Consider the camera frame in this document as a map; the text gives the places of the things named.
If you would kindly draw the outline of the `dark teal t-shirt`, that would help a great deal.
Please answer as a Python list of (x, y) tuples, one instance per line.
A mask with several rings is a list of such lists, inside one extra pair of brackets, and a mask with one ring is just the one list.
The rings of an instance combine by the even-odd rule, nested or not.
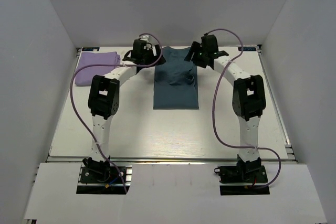
[(154, 70), (153, 108), (155, 110), (197, 110), (197, 66), (185, 57), (189, 48), (163, 48), (166, 62)]

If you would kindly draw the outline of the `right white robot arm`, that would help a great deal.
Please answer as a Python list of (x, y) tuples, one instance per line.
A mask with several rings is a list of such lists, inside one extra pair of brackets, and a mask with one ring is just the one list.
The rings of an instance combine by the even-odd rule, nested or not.
[[(218, 141), (226, 147), (238, 150), (238, 161), (243, 163), (237, 168), (238, 177), (247, 182), (256, 175), (254, 165), (261, 164), (258, 147), (258, 128), (263, 110), (266, 108), (265, 87), (262, 76), (250, 75), (234, 63), (243, 54), (244, 47), (240, 47), (239, 54), (230, 58), (229, 54), (219, 50), (215, 35), (205, 34), (201, 42), (194, 41), (185, 57), (202, 68), (210, 67), (220, 74), (215, 88), (212, 103), (212, 124)], [(238, 146), (223, 142), (218, 135), (215, 124), (215, 105), (222, 79), (226, 79), (233, 87), (232, 107), (239, 121), (240, 144)]]

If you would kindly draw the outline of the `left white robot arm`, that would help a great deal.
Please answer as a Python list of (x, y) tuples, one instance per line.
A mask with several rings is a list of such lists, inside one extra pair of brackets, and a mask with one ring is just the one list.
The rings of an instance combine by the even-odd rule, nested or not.
[(92, 115), (92, 138), (90, 157), (104, 162), (109, 155), (110, 127), (113, 116), (117, 113), (120, 101), (120, 88), (130, 78), (149, 65), (165, 63), (160, 55), (162, 47), (150, 35), (142, 35), (133, 42), (133, 48), (122, 60), (122, 66), (114, 68), (102, 76), (92, 79), (88, 107)]

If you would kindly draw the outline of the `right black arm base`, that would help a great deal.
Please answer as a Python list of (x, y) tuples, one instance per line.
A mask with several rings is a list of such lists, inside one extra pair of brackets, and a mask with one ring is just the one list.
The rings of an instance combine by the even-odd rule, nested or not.
[(218, 166), (214, 173), (219, 176), (222, 196), (269, 195), (268, 177), (261, 158), (244, 162), (238, 158), (235, 166)]

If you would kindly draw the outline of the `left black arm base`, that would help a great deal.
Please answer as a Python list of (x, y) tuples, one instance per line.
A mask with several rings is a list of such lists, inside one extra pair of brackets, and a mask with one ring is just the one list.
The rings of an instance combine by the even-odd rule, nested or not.
[(114, 167), (108, 161), (82, 160), (77, 183), (78, 195), (125, 195), (131, 184), (130, 168)]

